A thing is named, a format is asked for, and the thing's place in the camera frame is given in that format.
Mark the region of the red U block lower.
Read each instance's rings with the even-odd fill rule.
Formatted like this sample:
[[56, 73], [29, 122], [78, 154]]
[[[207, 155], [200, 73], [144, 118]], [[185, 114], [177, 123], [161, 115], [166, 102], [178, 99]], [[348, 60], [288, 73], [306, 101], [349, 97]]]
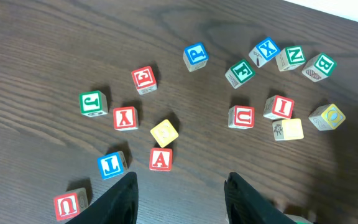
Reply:
[[84, 187], [66, 192], [53, 198], [57, 221], [71, 219], [89, 207]]

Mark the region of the yellow O block upper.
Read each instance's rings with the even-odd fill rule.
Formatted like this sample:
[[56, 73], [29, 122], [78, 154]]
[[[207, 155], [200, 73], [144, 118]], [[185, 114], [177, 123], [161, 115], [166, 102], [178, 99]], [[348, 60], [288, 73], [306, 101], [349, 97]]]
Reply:
[[318, 107], [308, 119], [319, 131], [330, 131], [338, 128], [346, 116], [335, 104], [328, 104]]

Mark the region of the red Y block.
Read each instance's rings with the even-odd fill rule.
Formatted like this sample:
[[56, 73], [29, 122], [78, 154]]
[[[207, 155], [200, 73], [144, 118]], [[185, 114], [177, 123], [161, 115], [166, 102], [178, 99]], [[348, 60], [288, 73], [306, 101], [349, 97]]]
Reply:
[[134, 106], [113, 109], [114, 129], [129, 131], [139, 128], [137, 109]]

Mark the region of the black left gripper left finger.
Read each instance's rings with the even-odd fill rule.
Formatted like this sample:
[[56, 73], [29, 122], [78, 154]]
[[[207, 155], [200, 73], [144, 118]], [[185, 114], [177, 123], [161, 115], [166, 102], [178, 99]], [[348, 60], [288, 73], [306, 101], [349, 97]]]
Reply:
[[137, 174], [128, 172], [67, 224], [136, 224], [138, 207]]

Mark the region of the blue X block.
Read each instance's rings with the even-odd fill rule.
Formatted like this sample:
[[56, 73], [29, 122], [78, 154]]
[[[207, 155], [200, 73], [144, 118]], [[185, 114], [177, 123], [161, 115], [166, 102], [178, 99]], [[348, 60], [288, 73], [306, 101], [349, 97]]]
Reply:
[[249, 57], [260, 68], [281, 52], [272, 38], [267, 37], [258, 43], [250, 52]]

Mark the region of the yellow tilted block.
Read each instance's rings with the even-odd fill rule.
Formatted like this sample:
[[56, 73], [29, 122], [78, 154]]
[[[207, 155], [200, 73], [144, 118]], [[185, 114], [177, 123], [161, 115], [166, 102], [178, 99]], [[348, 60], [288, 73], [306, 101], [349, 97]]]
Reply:
[[157, 146], [161, 148], [169, 145], [179, 137], [178, 132], [168, 119], [163, 120], [161, 123], [152, 128], [150, 133], [154, 137]]

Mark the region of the blue L block left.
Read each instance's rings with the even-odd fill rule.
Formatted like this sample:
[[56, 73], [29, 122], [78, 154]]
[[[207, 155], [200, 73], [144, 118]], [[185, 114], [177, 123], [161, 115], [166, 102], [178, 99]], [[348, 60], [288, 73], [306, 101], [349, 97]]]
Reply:
[[97, 163], [103, 180], [121, 175], [128, 169], [126, 158], [122, 151], [99, 157]]

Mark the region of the green J block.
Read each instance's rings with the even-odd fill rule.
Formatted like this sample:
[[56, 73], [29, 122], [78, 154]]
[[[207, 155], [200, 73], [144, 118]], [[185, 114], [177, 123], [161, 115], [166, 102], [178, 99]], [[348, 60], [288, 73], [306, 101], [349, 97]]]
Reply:
[[87, 117], [108, 114], [106, 95], [99, 90], [79, 94], [81, 114]]

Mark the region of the blue P block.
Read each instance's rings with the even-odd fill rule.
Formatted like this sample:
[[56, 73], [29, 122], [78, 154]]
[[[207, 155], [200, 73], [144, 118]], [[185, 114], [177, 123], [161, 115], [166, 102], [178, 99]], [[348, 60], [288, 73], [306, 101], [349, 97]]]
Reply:
[[189, 72], [205, 67], [208, 59], [207, 51], [201, 42], [184, 49], [183, 60]]

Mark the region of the red A block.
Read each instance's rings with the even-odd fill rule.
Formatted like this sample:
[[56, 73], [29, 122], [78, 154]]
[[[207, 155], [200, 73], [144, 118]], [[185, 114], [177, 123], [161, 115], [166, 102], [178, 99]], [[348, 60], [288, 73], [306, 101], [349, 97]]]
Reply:
[[169, 172], [172, 169], [172, 149], [152, 148], [150, 151], [149, 169]]

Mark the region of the red I block left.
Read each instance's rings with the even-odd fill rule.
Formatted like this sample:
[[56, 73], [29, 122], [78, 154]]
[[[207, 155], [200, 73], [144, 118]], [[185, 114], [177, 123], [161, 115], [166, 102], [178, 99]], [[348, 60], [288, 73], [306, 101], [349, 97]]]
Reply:
[[268, 119], [291, 119], [295, 102], [290, 98], [275, 95], [265, 102], [263, 116]]

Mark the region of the red E block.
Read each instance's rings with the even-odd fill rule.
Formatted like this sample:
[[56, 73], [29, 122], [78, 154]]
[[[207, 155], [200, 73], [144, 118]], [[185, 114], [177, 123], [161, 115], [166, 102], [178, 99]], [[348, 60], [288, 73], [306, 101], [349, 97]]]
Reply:
[[146, 66], [131, 72], [136, 90], [140, 95], [157, 90], [157, 81], [151, 66]]

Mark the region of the red u block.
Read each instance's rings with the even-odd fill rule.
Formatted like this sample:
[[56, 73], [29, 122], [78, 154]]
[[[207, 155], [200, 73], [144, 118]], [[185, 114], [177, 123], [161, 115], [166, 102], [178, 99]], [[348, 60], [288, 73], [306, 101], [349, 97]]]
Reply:
[[255, 109], [249, 106], [235, 105], [228, 112], [228, 127], [249, 129], [254, 127]]
[[53, 198], [57, 221], [71, 219], [89, 207], [84, 187], [66, 192]]

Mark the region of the red U block upper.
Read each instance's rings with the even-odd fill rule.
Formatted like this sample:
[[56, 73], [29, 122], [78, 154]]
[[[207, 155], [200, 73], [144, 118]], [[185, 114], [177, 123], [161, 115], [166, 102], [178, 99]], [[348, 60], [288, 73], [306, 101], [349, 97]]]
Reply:
[[235, 105], [228, 112], [228, 127], [249, 129], [254, 127], [255, 109], [249, 106]]

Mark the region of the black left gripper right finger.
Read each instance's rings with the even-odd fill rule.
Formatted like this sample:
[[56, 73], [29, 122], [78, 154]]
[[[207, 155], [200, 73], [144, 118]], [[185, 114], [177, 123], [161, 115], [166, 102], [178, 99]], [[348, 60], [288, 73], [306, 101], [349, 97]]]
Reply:
[[237, 172], [229, 173], [224, 193], [230, 224], [295, 224]]

